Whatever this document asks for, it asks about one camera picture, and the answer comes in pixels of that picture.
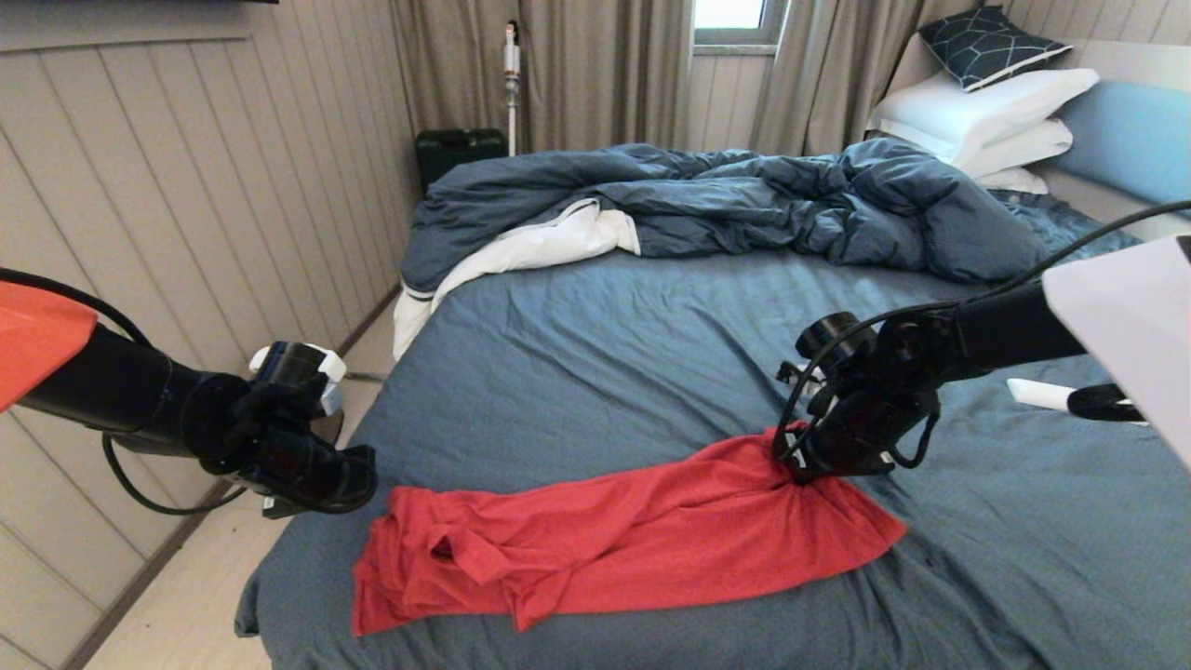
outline white pillow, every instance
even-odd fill
[[[975,155],[961,157],[950,163],[968,176],[984,176],[1011,167],[1018,167],[1058,156],[1071,149],[1071,131],[1061,120],[1045,120],[1012,137],[993,142]]]
[[[881,100],[868,129],[909,139],[952,164],[962,163],[1037,125],[1099,79],[1086,68],[1037,70],[965,93],[943,70]]]
[[[977,183],[985,188],[1003,188],[1006,190],[1021,190],[1023,193],[1037,193],[1045,195],[1050,192],[1046,181],[1025,168],[1009,168],[992,174],[977,177]]]

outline gray curtain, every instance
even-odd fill
[[[686,144],[692,0],[523,0],[529,150]]]
[[[504,129],[505,24],[517,0],[395,0],[393,10],[414,131]]]
[[[753,149],[834,154],[865,123],[918,27],[978,0],[792,0],[757,105]]]
[[[506,130],[504,26],[522,31],[520,151],[686,142],[692,0],[394,0],[414,127]]]

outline baseboard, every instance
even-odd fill
[[[207,491],[207,495],[202,496],[202,502],[200,502],[199,506],[214,503],[230,489],[230,482],[217,482],[216,486],[211,487],[211,490]],[[91,634],[87,635],[83,641],[79,643],[79,646],[75,647],[74,652],[70,655],[70,658],[68,658],[66,664],[62,665],[63,670],[82,670],[87,665],[91,657],[95,656],[95,652],[99,651],[99,647],[104,645],[107,637],[111,635],[112,631],[114,631],[120,624],[124,615],[132,609],[132,606],[136,605],[141,595],[145,593],[149,584],[157,578],[157,575],[160,575],[166,568],[169,559],[174,558],[174,555],[182,549],[186,540],[188,540],[194,531],[199,528],[199,524],[202,524],[202,520],[207,518],[207,514],[210,513],[194,514],[182,519],[182,522],[177,525],[177,528],[174,528],[174,532],[169,534],[169,538],[166,538],[166,541],[162,543],[152,557],[149,558],[149,562],[145,563],[139,571],[137,571],[137,576],[133,577],[132,582],[124,588],[124,593],[120,594],[120,597],[116,599],[116,602],[107,608],[107,612],[105,612],[102,616],[100,616],[95,627],[92,628]]]
[[[335,351],[338,352],[339,356],[345,356],[349,351],[351,351],[351,347],[360,342],[363,333],[372,326],[376,318],[381,315],[385,307],[388,306],[400,292],[401,284],[398,283],[375,307],[372,308],[372,311],[364,315],[360,325],[348,333],[348,337],[344,338],[343,343],[341,343]],[[199,506],[214,503],[226,495],[230,489],[230,482],[216,482],[216,484],[211,487],[211,490],[207,491],[207,495],[202,497]],[[166,564],[174,558],[174,556],[186,544],[186,540],[194,534],[194,532],[199,528],[199,525],[202,524],[202,520],[207,518],[207,514],[210,513],[194,514],[182,519],[182,522],[174,528],[174,532],[169,534],[169,538],[162,543],[161,547],[158,547],[152,557],[150,557],[141,570],[137,571],[136,577],[133,577],[132,582],[124,588],[120,597],[116,599],[116,602],[113,602],[112,606],[104,612],[104,615],[100,616],[95,627],[92,628],[87,638],[79,643],[79,646],[75,647],[74,652],[71,652],[70,657],[62,665],[62,670],[83,670],[83,668],[86,668],[87,663],[91,662],[93,656],[95,656],[95,652],[99,651],[99,647],[104,646],[104,643],[107,641],[112,631],[114,631],[116,627],[119,626],[120,621],[124,620],[124,615],[132,609],[132,606],[136,605],[137,600],[139,600],[142,594],[145,593],[149,584],[157,578],[157,575],[160,575],[166,568]]]

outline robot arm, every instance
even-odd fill
[[[105,313],[137,342],[96,324],[80,301],[111,309]],[[212,475],[274,497],[269,518],[351,512],[376,490],[370,447],[337,452],[310,430],[338,408],[345,368],[326,350],[276,343],[254,357],[250,381],[197,371],[150,346],[100,300],[0,269],[0,353],[13,361],[0,383],[0,412],[15,402],[102,432],[125,488],[111,442],[197,459]]]
[[[828,345],[858,320],[849,312],[827,315],[797,344],[802,356],[822,357],[825,376],[809,403],[811,425],[779,431],[774,455],[799,483],[913,468],[937,421],[943,384],[1090,353],[1191,464],[1189,295],[1191,236],[1178,236],[1052,268],[1040,282],[986,298],[905,309],[879,333],[860,328],[834,349]],[[791,369],[784,365],[787,377]],[[1117,406],[1123,397],[1077,394],[1070,402],[1084,417],[1139,420]],[[898,440],[924,419],[919,453],[902,456]]]

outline wrinkled fabric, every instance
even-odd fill
[[[578,262],[621,248],[637,253],[632,218],[600,209],[593,198],[572,202],[557,217],[498,234],[463,258],[432,295],[401,290],[393,307],[393,361],[401,361],[418,332],[451,290],[486,274]]]
[[[1030,230],[1042,239],[1048,252],[1061,249],[1104,225],[1048,193],[1023,193],[1000,188],[990,188],[989,193],[1018,220],[1029,225]],[[1117,230],[1072,251],[1060,263],[1110,253],[1139,242],[1140,239],[1133,234]]]
[[[403,281],[432,293],[500,233],[581,198],[632,217],[648,257],[790,246],[835,264],[983,282],[1016,275],[1045,253],[1037,234],[981,186],[896,139],[810,157],[628,144],[456,167],[418,205]]]
[[[742,600],[859,568],[905,533],[842,480],[794,486],[772,440],[511,495],[398,487],[355,568],[353,632]]]
[[[1055,226],[1066,225],[1055,223]],[[981,288],[791,250],[611,252],[454,292],[351,445],[381,491],[512,494],[688,458],[772,425],[802,327]],[[948,384],[917,470],[849,482],[909,531],[863,568],[704,607],[431,616],[355,638],[353,566],[387,496],[289,522],[236,619],[286,670],[1186,670],[1191,486],[1155,433],[1016,403],[1008,377],[1106,382],[1089,357]],[[916,436],[903,445],[912,449]]]

